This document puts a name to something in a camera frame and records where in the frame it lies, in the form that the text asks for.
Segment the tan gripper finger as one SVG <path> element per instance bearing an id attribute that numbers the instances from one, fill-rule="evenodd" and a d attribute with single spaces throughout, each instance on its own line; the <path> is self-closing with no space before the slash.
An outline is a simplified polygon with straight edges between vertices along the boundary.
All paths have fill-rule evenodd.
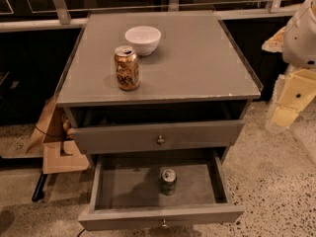
<path id="1" fill-rule="evenodd" d="M 293 124 L 297 117 L 298 112 L 294 109 L 276 107 L 272 116 L 272 123 L 280 127 L 288 127 Z"/>

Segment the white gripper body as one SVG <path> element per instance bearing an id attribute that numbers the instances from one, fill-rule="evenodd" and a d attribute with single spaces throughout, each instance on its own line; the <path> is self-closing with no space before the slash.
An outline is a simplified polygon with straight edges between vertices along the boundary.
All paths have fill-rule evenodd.
<path id="1" fill-rule="evenodd" d="M 300 69 L 285 78 L 282 103 L 298 112 L 303 111 L 316 97 L 316 72 Z"/>

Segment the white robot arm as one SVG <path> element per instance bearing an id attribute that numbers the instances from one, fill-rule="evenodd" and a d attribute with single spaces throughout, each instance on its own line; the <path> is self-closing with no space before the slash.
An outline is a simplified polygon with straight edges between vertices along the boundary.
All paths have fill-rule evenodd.
<path id="1" fill-rule="evenodd" d="M 262 45 L 280 52 L 290 72 L 275 87 L 276 107 L 270 124 L 290 127 L 316 97 L 316 0 L 305 0 L 287 22 Z"/>

